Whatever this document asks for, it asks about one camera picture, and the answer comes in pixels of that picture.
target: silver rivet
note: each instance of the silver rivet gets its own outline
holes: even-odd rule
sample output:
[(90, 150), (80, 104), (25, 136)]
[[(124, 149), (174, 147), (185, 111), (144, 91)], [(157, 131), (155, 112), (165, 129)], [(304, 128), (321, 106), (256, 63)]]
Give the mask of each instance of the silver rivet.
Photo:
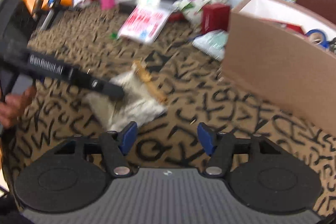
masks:
[(206, 168), (205, 171), (207, 172), (207, 174), (213, 175), (213, 176), (220, 175), (222, 173), (221, 168), (219, 168), (217, 166), (208, 167), (208, 168)]
[(167, 170), (167, 171), (163, 172), (163, 174), (166, 175), (166, 176), (170, 176), (170, 175), (173, 174), (173, 172)]
[(97, 81), (97, 80), (94, 80), (94, 81), (92, 82), (92, 87), (95, 88), (97, 84), (98, 84), (98, 81)]
[(126, 166), (119, 166), (119, 167), (116, 167), (113, 172), (116, 174), (116, 175), (120, 175), (120, 176), (124, 176), (124, 175), (127, 175), (129, 174), (131, 170), (126, 167)]

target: cardboard box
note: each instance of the cardboard box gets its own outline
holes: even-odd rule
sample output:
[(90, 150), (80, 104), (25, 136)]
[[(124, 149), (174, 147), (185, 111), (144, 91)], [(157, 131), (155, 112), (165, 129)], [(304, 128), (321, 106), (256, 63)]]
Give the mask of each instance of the cardboard box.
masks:
[(336, 135), (336, 55), (261, 20), (323, 30), (336, 26), (297, 4), (243, 0), (231, 11), (222, 73), (238, 86)]

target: finger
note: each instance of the finger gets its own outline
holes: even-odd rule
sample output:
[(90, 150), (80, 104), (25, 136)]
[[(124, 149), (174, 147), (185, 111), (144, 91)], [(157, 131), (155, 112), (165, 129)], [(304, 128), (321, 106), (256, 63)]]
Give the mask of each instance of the finger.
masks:
[(26, 101), (28, 101), (26, 97), (17, 94), (8, 94), (5, 98), (6, 104), (9, 106), (13, 106), (16, 109), (25, 108), (27, 103)]
[(33, 99), (36, 96), (36, 87), (31, 86), (27, 88), (23, 95), (29, 99)]
[(6, 118), (20, 117), (21, 115), (23, 115), (24, 111), (25, 111), (24, 108), (20, 109), (0, 102), (0, 115)]
[(10, 119), (10, 118), (0, 115), (0, 123), (2, 124), (4, 129), (8, 129), (16, 125), (17, 119)]

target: red box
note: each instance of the red box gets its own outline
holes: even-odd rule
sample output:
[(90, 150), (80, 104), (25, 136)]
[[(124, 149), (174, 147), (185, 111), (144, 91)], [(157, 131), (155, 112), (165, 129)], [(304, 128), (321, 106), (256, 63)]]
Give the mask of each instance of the red box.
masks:
[(266, 21), (266, 22), (273, 22), (275, 23), (277, 26), (279, 26), (280, 28), (286, 28), (292, 31), (295, 31), (297, 33), (300, 33), (302, 35), (305, 35), (304, 30), (302, 29), (302, 26), (299, 25), (295, 25), (295, 24), (291, 24), (291, 23), (287, 23), (287, 22), (282, 22), (282, 21), (277, 21), (277, 20), (272, 20), (272, 19), (260, 19), (262, 21)]
[(202, 34), (215, 30), (227, 31), (231, 7), (224, 4), (206, 4), (203, 6)]

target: carpet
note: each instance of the carpet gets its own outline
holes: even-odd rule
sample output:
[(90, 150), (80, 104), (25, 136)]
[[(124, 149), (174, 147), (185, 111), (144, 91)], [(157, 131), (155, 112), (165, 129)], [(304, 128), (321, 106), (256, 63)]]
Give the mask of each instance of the carpet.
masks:
[[(199, 122), (237, 137), (260, 133), (320, 174), (323, 192), (314, 210), (320, 215), (335, 211), (335, 137), (226, 79), (219, 81), (220, 63), (187, 41), (193, 32), (187, 23), (167, 23), (151, 45), (109, 38), (126, 18), (117, 10), (101, 11), (97, 5), (81, 12), (66, 12), (51, 30), (37, 33), (30, 47), (107, 79), (130, 70), (134, 59), (145, 60), (154, 83), (168, 96), (168, 112), (140, 128), (127, 156), (131, 166), (195, 166), (202, 170), (208, 156), (197, 140)], [(23, 168), (67, 137), (96, 137), (103, 132), (82, 100), (87, 90), (50, 79), (37, 83), (37, 89), (36, 99), (20, 119), (15, 136), (2, 145), (5, 177), (11, 190)], [(101, 164), (97, 155), (90, 155), (88, 160)], [(234, 165), (245, 160), (243, 155), (235, 157)]]

